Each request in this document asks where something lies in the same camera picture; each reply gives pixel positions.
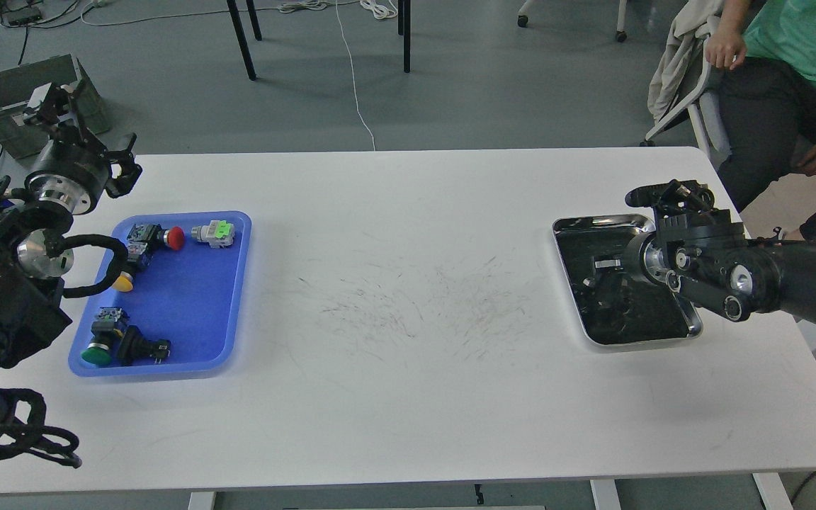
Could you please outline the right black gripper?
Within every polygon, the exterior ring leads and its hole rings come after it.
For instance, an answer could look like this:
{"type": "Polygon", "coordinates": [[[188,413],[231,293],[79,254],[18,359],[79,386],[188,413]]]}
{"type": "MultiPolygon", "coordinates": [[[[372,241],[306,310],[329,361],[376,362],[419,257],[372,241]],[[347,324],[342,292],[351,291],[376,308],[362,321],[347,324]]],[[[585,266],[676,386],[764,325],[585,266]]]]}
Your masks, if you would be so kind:
{"type": "Polygon", "coordinates": [[[668,271],[703,270],[712,255],[744,248],[744,224],[715,206],[715,195],[698,181],[670,181],[634,188],[625,195],[633,208],[649,207],[654,229],[628,242],[622,255],[592,258],[595,275],[577,285],[577,300],[602,302],[610,297],[610,273],[664,286],[668,271]]]}

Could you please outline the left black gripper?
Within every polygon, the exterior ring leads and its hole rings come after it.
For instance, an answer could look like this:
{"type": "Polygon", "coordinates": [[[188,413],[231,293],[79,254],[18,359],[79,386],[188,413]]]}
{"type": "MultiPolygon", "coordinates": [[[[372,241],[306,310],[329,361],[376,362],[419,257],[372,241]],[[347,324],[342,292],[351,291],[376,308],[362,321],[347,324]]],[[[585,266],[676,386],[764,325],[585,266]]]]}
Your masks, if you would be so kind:
{"type": "Polygon", "coordinates": [[[77,103],[84,88],[81,81],[39,85],[23,108],[23,125],[47,135],[25,188],[33,199],[54,201],[72,215],[93,212],[104,190],[110,198],[129,194],[143,172],[133,154],[136,133],[123,137],[122,149],[95,154],[97,138],[77,103]],[[111,165],[118,165],[117,176],[111,176],[111,165]]]}

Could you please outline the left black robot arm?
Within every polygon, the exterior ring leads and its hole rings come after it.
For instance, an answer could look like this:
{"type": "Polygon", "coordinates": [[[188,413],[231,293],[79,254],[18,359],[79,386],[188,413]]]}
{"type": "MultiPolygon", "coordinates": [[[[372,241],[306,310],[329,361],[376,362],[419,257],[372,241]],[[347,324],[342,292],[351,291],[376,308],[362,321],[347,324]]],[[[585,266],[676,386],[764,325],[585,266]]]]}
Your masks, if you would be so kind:
{"type": "MultiPolygon", "coordinates": [[[[107,194],[127,195],[142,174],[132,148],[108,149],[85,125],[77,106],[84,84],[36,87],[23,110],[25,125],[49,140],[22,187],[0,180],[0,369],[48,348],[71,323],[64,298],[103,293],[128,259],[126,245],[100,234],[69,235],[72,219],[107,194]]],[[[0,390],[0,460],[30,454],[77,468],[80,441],[45,423],[46,404],[33,390],[0,390]]]]}

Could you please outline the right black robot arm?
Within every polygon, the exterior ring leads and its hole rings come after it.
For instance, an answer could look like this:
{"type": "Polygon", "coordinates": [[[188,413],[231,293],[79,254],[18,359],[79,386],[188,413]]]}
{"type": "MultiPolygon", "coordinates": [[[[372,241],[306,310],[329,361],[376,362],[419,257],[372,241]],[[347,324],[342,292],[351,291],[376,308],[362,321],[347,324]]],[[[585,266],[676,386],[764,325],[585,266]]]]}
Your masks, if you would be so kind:
{"type": "Polygon", "coordinates": [[[566,217],[553,235],[586,337],[602,346],[698,336],[704,309],[729,322],[784,311],[816,324],[816,239],[749,238],[705,184],[629,191],[642,215],[566,217]]]}

